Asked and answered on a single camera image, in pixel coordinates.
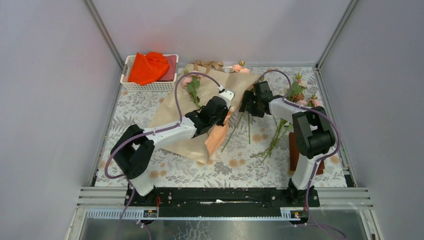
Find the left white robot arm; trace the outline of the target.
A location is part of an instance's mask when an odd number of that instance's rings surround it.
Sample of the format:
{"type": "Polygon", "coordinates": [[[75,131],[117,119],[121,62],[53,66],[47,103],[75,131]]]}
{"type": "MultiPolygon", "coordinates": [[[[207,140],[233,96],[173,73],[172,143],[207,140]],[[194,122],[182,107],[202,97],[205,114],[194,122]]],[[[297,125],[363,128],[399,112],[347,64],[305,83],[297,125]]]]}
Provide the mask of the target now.
{"type": "Polygon", "coordinates": [[[159,127],[142,129],[131,125],[110,152],[128,183],[136,191],[136,199],[144,206],[155,200],[154,184],[146,173],[153,152],[175,142],[206,134],[214,126],[223,126],[232,95],[213,96],[200,110],[186,113],[181,120],[159,127]]]}

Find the pink rose stems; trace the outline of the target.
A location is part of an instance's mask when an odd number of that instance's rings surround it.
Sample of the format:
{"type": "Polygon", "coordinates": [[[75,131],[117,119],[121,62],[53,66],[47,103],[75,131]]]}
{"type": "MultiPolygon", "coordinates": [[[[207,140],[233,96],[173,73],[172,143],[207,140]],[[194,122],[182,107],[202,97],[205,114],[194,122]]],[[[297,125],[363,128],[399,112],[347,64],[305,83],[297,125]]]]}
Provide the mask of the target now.
{"type": "Polygon", "coordinates": [[[233,106],[238,106],[245,90],[248,90],[257,80],[257,76],[252,74],[251,70],[245,67],[244,61],[239,61],[231,67],[224,67],[224,72],[211,70],[208,74],[203,73],[204,67],[194,70],[194,65],[187,65],[183,75],[187,75],[181,80],[182,87],[186,90],[196,107],[201,107],[217,92],[215,82],[209,77],[215,79],[225,89],[235,93],[232,100],[233,106]]]}

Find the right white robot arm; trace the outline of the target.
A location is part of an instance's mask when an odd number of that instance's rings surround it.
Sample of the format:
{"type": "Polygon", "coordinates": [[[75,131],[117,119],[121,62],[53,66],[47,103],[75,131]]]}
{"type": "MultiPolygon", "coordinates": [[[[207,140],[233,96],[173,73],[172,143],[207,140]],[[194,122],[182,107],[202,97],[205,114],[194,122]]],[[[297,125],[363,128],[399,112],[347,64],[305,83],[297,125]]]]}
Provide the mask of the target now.
{"type": "Polygon", "coordinates": [[[286,198],[293,206],[301,205],[312,188],[318,165],[336,143],[333,123],[326,110],[322,106],[307,107],[273,95],[267,81],[255,83],[253,90],[244,92],[239,110],[260,118],[272,115],[292,123],[299,159],[289,180],[286,198]]]}

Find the pink fake flower bunch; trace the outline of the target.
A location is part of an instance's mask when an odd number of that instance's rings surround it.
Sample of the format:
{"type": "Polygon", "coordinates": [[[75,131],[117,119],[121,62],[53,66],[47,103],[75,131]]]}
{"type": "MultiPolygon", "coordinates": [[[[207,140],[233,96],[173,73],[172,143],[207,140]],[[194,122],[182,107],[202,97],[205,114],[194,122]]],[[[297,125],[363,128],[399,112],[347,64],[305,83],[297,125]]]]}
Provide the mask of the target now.
{"type": "Polygon", "coordinates": [[[266,159],[271,156],[273,149],[280,141],[283,126],[289,124],[295,136],[296,146],[300,156],[316,161],[328,152],[335,143],[332,127],[326,122],[326,112],[320,105],[314,103],[316,97],[309,102],[304,101],[303,91],[307,84],[302,75],[297,73],[295,81],[289,84],[284,96],[273,95],[269,103],[270,113],[281,120],[269,147],[261,152],[252,154],[253,158],[266,159]]]}

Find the white plastic basket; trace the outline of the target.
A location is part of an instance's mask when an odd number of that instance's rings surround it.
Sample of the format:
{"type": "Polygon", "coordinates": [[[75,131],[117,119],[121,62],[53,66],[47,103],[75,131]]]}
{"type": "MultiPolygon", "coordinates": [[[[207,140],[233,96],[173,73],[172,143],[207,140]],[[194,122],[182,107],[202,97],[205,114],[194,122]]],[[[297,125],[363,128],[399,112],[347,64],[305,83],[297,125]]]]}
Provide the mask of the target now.
{"type": "Polygon", "coordinates": [[[178,55],[177,65],[175,69],[175,76],[173,81],[170,81],[170,82],[156,81],[156,82],[152,82],[145,85],[140,85],[138,83],[128,81],[135,59],[136,59],[136,55],[127,56],[123,65],[123,69],[121,71],[120,84],[128,92],[155,92],[155,91],[162,92],[162,91],[173,90],[173,88],[175,87],[175,82],[177,81],[179,55],[178,55]]]}

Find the beige orange wrapping paper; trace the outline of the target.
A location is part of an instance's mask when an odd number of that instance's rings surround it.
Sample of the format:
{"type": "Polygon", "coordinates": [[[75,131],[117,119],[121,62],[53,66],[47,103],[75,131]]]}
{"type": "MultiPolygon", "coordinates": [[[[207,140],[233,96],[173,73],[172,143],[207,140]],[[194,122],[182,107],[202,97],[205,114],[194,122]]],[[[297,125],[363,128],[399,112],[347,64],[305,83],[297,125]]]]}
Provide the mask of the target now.
{"type": "MultiPolygon", "coordinates": [[[[210,99],[212,99],[214,96],[218,96],[218,94],[218,89],[216,87],[216,93],[213,93],[210,99]]],[[[177,85],[177,99],[183,115],[200,108],[193,103],[192,99],[183,88],[182,81],[177,85]]],[[[205,133],[192,139],[178,140],[174,143],[170,143],[162,147],[160,146],[159,148],[205,164],[222,145],[228,134],[230,128],[229,117],[231,117],[231,115],[240,105],[239,103],[239,105],[235,106],[232,105],[232,103],[233,102],[231,102],[231,108],[229,110],[230,113],[227,114],[224,121],[224,126],[214,126],[211,130],[208,131],[208,134],[205,133]]],[[[171,93],[160,104],[148,127],[160,127],[162,125],[170,124],[178,120],[179,113],[175,101],[174,90],[172,90],[171,93]]]]}

